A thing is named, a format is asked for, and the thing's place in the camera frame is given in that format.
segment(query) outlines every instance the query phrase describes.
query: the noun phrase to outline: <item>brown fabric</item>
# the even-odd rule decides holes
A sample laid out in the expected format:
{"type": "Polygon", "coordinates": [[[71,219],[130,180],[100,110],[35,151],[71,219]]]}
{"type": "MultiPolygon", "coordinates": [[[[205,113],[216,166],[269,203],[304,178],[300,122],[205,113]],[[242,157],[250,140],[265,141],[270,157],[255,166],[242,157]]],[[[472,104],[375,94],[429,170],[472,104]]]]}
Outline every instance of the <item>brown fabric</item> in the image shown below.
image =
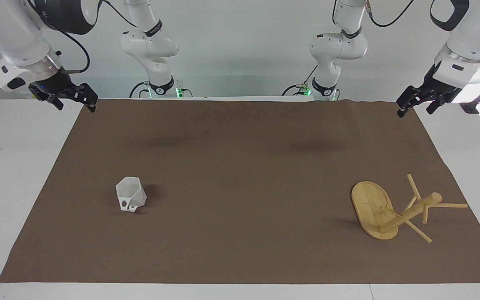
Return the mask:
{"type": "Polygon", "coordinates": [[[402,211],[465,203],[414,112],[386,102],[101,100],[83,110],[0,282],[480,283],[470,209],[431,209],[369,237],[350,192],[371,180],[402,211]],[[115,185],[148,200],[121,212],[115,185]]]}

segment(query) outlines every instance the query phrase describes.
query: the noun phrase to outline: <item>table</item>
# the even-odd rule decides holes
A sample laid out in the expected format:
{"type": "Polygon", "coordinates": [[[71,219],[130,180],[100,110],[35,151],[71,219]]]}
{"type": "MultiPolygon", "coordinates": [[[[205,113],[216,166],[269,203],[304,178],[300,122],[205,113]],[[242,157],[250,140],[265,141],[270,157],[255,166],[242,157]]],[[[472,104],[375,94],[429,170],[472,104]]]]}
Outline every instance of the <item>table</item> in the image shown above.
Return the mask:
{"type": "MultiPolygon", "coordinates": [[[[234,97],[204,100],[308,101],[310,97],[234,97]]],[[[31,100],[0,100],[0,272],[81,105],[62,112],[31,100]]],[[[458,105],[417,113],[480,221],[480,118],[458,105]]],[[[448,299],[480,297],[480,285],[95,285],[0,284],[8,298],[349,298],[448,299]]]]}

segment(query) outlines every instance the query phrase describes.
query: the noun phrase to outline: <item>hexagonal cup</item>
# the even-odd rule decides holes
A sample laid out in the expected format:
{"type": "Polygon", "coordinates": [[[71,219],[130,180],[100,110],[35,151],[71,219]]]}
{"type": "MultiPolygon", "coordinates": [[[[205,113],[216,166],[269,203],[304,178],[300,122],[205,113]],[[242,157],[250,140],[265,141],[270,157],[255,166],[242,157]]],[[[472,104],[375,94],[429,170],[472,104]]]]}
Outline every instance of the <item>hexagonal cup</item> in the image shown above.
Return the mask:
{"type": "Polygon", "coordinates": [[[145,204],[147,195],[138,177],[125,177],[116,184],[116,194],[122,211],[135,212],[145,204]]]}

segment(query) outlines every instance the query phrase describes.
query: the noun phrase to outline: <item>bamboo stand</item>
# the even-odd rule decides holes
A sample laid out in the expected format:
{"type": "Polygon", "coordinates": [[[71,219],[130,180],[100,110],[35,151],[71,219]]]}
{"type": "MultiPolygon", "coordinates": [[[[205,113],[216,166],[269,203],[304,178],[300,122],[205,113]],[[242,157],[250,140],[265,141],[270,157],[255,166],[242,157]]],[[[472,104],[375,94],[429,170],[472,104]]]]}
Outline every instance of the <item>bamboo stand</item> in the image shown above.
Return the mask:
{"type": "Polygon", "coordinates": [[[359,182],[356,184],[353,187],[351,197],[358,220],[366,233],[378,240],[394,238],[398,234],[399,226],[407,224],[425,241],[431,243],[433,240],[412,224],[410,219],[423,213],[421,222],[427,224],[429,209],[432,207],[467,208],[468,205],[440,203],[442,196],[437,192],[433,192],[433,194],[422,199],[410,174],[407,175],[407,179],[414,196],[402,213],[394,211],[388,194],[379,185],[373,182],[359,182]]]}

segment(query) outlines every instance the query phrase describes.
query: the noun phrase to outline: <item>wooden rod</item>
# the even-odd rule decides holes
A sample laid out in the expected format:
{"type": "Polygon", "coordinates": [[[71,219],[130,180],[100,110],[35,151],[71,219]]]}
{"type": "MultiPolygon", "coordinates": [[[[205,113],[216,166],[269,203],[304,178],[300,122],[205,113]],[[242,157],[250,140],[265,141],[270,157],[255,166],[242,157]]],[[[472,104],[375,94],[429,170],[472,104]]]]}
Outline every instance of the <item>wooden rod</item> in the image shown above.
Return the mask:
{"type": "Polygon", "coordinates": [[[420,192],[418,192],[418,188],[416,187],[416,184],[414,183],[414,179],[412,179],[412,175],[407,174],[407,179],[408,179],[408,183],[410,183],[412,191],[414,192],[414,195],[416,196],[416,199],[418,201],[421,201],[420,192]]]}
{"type": "Polygon", "coordinates": [[[408,221],[413,217],[422,213],[423,207],[425,205],[428,205],[429,207],[431,207],[436,203],[439,203],[440,201],[442,201],[442,196],[437,192],[433,192],[433,194],[430,194],[427,198],[423,199],[421,202],[416,203],[415,205],[412,205],[412,207],[404,211],[400,217],[395,217],[392,220],[389,220],[388,222],[386,222],[386,224],[382,225],[379,228],[379,231],[381,233],[386,233],[392,228],[396,226],[400,226],[401,224],[405,223],[405,221],[408,221]]]}
{"type": "Polygon", "coordinates": [[[428,243],[432,243],[432,239],[430,237],[427,237],[427,234],[423,233],[419,228],[417,228],[414,224],[412,224],[410,221],[405,221],[405,223],[410,226],[417,234],[419,234],[425,241],[428,243]]]}
{"type": "Polygon", "coordinates": [[[438,203],[433,205],[433,207],[444,207],[444,208],[468,208],[467,204],[459,203],[438,203]]]}
{"type": "Polygon", "coordinates": [[[412,207],[412,205],[414,205],[414,203],[416,202],[416,196],[412,197],[411,201],[408,203],[407,207],[405,208],[405,210],[409,209],[410,207],[412,207]]]}
{"type": "Polygon", "coordinates": [[[423,206],[423,219],[421,219],[421,224],[427,224],[429,220],[429,205],[423,206]]]}

